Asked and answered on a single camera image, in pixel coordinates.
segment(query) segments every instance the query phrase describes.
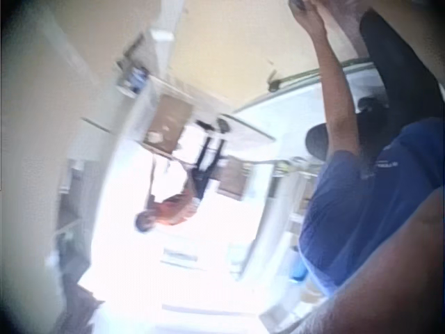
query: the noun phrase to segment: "hand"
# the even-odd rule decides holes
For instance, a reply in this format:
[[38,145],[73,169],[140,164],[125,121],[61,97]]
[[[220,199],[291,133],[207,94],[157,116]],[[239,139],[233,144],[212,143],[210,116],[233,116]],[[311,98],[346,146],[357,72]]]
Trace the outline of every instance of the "hand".
[[[296,2],[302,1],[305,10],[300,9]],[[289,0],[289,8],[295,20],[303,27],[304,30],[314,38],[326,37],[326,28],[323,18],[318,13],[317,7],[311,0]]]

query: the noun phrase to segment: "person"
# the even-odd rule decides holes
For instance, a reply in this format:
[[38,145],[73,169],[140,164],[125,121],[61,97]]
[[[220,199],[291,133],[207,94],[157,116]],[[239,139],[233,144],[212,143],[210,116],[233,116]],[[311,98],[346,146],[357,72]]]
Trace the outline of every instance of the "person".
[[[230,131],[229,125],[222,118],[217,119],[217,123],[221,134]],[[225,139],[220,139],[213,161],[207,168],[202,169],[202,162],[209,150],[209,144],[212,141],[211,134],[215,132],[215,128],[201,121],[197,121],[197,124],[206,131],[207,138],[194,167],[191,170],[186,170],[188,177],[183,191],[161,203],[154,202],[154,196],[149,191],[145,209],[136,215],[135,219],[136,229],[139,232],[148,232],[156,223],[161,225],[180,224],[196,213],[226,143]]]
[[372,173],[364,174],[351,91],[323,19],[310,1],[305,10],[289,5],[316,50],[328,135],[327,162],[308,204],[300,252],[318,286],[331,296],[444,185],[444,101],[410,47],[368,10],[360,31],[387,91],[385,127],[400,133],[382,149]]
[[444,188],[323,305],[279,334],[444,333]]

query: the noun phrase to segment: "black pants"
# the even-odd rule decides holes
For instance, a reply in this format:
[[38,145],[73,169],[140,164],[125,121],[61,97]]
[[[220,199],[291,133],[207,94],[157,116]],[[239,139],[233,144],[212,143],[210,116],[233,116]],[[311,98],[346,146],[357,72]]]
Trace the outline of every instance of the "black pants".
[[210,177],[214,172],[216,166],[218,165],[218,161],[221,158],[221,152],[223,150],[225,141],[221,140],[218,149],[216,150],[215,157],[213,161],[210,163],[209,167],[205,170],[201,170],[202,160],[207,153],[207,149],[211,142],[211,137],[207,137],[204,147],[201,150],[199,157],[195,163],[195,167],[192,169],[191,174],[193,178],[193,184],[195,185],[195,189],[197,191],[197,197],[201,200],[204,197],[204,193],[207,188],[207,184],[209,183]]
[[[436,78],[374,10],[363,15],[360,33],[385,85],[389,104],[388,109],[381,106],[357,114],[362,155],[367,164],[373,164],[404,126],[424,118],[443,118],[445,108]],[[316,158],[326,160],[326,124],[308,131],[306,147]]]

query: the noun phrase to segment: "sleeve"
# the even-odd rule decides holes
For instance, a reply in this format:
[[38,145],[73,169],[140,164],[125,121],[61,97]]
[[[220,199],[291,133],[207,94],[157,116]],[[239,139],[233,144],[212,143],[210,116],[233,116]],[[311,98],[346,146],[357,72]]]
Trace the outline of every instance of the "sleeve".
[[357,226],[363,197],[359,158],[335,152],[318,176],[300,235],[300,251],[313,271],[333,274],[329,270]]

